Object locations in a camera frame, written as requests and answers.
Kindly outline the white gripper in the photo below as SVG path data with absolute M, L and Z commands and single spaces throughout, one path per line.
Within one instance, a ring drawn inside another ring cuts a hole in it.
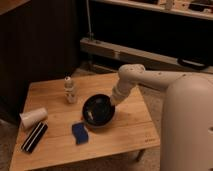
M 122 92 L 117 87 L 112 89 L 112 94 L 110 96 L 110 102 L 112 106 L 119 105 L 122 101 L 124 101 L 129 96 L 128 92 Z

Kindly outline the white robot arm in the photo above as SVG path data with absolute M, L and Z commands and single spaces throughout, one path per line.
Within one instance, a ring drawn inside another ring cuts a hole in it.
M 213 74 L 150 71 L 126 64 L 118 70 L 111 103 L 121 103 L 139 84 L 166 92 L 160 171 L 213 171 Z

